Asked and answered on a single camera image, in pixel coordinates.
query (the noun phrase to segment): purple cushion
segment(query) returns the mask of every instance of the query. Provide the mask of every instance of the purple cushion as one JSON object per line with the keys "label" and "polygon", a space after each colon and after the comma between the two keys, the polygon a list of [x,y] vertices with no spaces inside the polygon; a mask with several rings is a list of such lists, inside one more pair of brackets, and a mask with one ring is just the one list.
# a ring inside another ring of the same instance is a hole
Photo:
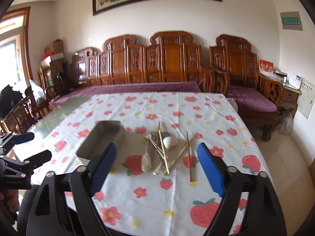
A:
{"label": "purple cushion", "polygon": [[197,82],[158,82],[158,83],[135,83],[135,84],[117,84],[106,86],[94,86],[79,88],[67,95],[49,102],[50,106],[61,105],[69,98],[81,96],[91,96],[95,94],[125,93],[125,92],[201,92]]}
{"label": "purple cushion", "polygon": [[232,98],[243,111],[276,112],[277,106],[254,88],[231,86],[228,98]]}

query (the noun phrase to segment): sofa leg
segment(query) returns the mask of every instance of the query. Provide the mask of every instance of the sofa leg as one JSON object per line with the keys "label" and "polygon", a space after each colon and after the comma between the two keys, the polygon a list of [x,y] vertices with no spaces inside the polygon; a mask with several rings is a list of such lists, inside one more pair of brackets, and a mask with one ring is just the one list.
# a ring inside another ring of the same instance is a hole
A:
{"label": "sofa leg", "polygon": [[275,131],[276,127],[277,127],[277,123],[273,124],[273,125],[265,125],[263,132],[262,132],[262,139],[263,141],[267,142],[271,139],[271,134]]}

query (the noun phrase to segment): human hand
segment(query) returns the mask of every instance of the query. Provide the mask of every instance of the human hand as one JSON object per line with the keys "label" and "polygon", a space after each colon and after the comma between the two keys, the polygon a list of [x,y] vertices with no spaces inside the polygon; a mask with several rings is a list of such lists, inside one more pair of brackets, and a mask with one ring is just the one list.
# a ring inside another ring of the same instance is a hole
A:
{"label": "human hand", "polygon": [[[16,189],[8,189],[9,200],[7,201],[7,205],[10,209],[10,212],[17,212],[19,210],[19,190]],[[0,192],[0,200],[4,200],[4,195]]]}

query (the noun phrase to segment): gray rectangular container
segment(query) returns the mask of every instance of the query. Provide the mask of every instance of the gray rectangular container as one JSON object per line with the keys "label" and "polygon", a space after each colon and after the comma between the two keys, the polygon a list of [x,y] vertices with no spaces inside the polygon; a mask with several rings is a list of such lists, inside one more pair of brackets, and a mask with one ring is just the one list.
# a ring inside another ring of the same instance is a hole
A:
{"label": "gray rectangular container", "polygon": [[109,143],[114,143],[118,152],[125,136],[121,121],[101,121],[92,129],[76,156],[86,166],[94,156],[102,154]]}

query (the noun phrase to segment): white wall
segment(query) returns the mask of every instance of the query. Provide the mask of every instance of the white wall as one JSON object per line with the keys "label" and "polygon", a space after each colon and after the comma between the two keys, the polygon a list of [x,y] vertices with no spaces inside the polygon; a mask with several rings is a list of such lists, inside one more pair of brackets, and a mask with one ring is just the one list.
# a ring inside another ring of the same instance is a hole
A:
{"label": "white wall", "polygon": [[54,2],[32,2],[11,6],[8,11],[31,7],[28,48],[34,81],[40,84],[38,69],[45,53],[45,47],[57,39]]}
{"label": "white wall", "polygon": [[[315,84],[315,25],[299,0],[274,0],[280,28],[280,70],[300,75]],[[281,12],[298,11],[303,31],[284,30]],[[308,120],[297,111],[292,137],[295,139],[308,165],[315,158],[315,108]]]}
{"label": "white wall", "polygon": [[279,64],[279,27],[273,0],[149,0],[92,15],[92,0],[59,0],[56,5],[58,38],[64,40],[67,58],[86,46],[122,34],[139,36],[148,45],[150,36],[163,30],[192,33],[203,47],[207,66],[208,46],[220,34],[248,39],[258,56]]}

